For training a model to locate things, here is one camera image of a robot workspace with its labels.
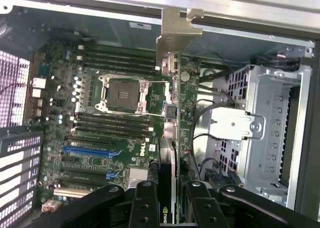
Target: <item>green circuit board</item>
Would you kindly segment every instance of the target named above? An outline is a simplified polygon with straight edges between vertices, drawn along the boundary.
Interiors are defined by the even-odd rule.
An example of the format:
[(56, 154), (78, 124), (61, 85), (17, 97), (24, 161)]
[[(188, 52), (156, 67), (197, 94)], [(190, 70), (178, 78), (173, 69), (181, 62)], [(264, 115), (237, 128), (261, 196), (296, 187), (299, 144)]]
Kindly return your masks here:
[[(166, 95), (180, 85), (155, 71), (154, 52), (49, 40), (41, 66), (49, 69), (43, 104), (45, 140), (42, 151), (38, 202), (54, 197), (56, 187), (95, 190), (108, 183), (127, 188), (148, 172), (150, 160), (157, 160), (158, 139), (164, 131), (161, 117)], [(181, 59), (190, 80), (180, 85), (178, 115), (179, 149), (189, 146), (192, 122), (189, 110), (197, 98), (199, 62)], [(130, 77), (152, 82), (148, 88), (146, 112), (154, 115), (110, 114), (97, 110), (104, 90), (101, 75)]]

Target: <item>motherboard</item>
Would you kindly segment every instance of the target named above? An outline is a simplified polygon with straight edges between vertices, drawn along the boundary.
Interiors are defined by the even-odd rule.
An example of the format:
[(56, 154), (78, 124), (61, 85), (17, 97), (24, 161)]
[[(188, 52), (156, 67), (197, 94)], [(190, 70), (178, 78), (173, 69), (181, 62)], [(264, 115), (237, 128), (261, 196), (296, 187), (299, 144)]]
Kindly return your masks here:
[(159, 138), (172, 138), (177, 156), (188, 150), (201, 65), (186, 57), (179, 65), (162, 75), (155, 52), (49, 40), (34, 118), (45, 133), (38, 202), (68, 203), (108, 183), (126, 189), (147, 179)]

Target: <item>blue pcie slot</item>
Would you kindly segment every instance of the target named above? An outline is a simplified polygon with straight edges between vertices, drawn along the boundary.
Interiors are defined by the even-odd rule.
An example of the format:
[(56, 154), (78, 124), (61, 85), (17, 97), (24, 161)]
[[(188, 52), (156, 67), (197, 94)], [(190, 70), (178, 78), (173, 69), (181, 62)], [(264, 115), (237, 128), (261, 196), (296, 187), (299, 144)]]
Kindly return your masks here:
[(83, 154), (83, 155), (96, 155), (96, 156), (103, 156), (103, 157), (115, 157), (121, 154), (122, 150), (120, 151), (103, 151), (103, 150), (94, 150), (94, 149), (87, 149), (82, 147), (72, 147), (72, 146), (65, 146), (63, 147), (63, 151), (66, 153), (76, 153), (76, 154)]

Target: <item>capacitor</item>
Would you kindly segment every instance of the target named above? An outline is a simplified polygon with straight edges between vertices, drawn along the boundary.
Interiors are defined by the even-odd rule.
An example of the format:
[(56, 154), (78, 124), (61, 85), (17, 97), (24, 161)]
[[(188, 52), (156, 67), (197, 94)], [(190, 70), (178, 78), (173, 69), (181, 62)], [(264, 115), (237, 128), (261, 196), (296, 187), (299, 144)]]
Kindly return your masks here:
[(73, 95), (73, 96), (80, 95), (80, 92), (72, 91), (72, 95)]
[(181, 73), (180, 79), (182, 82), (187, 82), (190, 80), (190, 74), (187, 71)]
[(73, 98), (71, 98), (71, 102), (79, 102), (79, 99), (73, 97)]

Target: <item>cpu socket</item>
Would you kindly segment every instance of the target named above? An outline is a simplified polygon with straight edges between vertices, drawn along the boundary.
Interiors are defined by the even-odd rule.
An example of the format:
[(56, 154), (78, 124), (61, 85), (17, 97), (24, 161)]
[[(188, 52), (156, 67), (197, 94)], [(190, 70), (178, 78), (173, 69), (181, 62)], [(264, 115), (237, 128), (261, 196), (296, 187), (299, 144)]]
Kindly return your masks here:
[(101, 101), (95, 108), (111, 114), (146, 113), (146, 96), (150, 83), (145, 79), (115, 74), (99, 76)]

